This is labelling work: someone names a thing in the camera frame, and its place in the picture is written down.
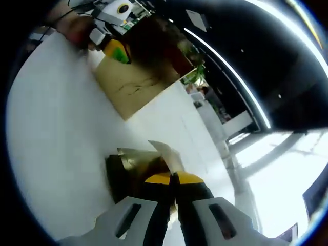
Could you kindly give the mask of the person's left hand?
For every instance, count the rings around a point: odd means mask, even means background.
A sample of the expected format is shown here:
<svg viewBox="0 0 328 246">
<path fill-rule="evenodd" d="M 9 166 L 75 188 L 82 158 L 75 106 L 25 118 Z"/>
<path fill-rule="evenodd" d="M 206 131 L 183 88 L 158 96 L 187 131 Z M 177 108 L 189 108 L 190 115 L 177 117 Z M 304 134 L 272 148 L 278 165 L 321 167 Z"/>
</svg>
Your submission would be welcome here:
<svg viewBox="0 0 328 246">
<path fill-rule="evenodd" d="M 74 14 L 67 15 L 58 21 L 56 30 L 79 49 L 99 51 L 100 48 L 89 37 L 95 27 L 96 24 L 92 17 Z"/>
</svg>

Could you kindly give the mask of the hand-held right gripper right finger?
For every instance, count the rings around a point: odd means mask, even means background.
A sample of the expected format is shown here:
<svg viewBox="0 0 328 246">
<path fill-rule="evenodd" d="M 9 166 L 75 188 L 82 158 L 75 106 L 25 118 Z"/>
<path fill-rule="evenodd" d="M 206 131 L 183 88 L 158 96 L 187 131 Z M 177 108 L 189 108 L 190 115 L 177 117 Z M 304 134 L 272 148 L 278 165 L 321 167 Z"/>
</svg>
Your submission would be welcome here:
<svg viewBox="0 0 328 246">
<path fill-rule="evenodd" d="M 248 215 L 214 197 L 196 175 L 175 173 L 175 198 L 186 245 L 288 245 L 259 233 Z"/>
</svg>

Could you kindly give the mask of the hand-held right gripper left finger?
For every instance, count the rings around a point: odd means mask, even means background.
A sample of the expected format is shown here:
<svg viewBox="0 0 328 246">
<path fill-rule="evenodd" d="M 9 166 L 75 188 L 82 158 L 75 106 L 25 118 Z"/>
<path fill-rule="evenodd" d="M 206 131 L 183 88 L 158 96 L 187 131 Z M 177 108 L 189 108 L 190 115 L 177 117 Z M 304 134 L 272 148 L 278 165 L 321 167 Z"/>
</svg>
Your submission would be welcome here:
<svg viewBox="0 0 328 246">
<path fill-rule="evenodd" d="M 139 197 L 127 196 L 97 217 L 95 227 L 59 245 L 162 245 L 174 201 L 170 174 L 153 175 Z"/>
</svg>

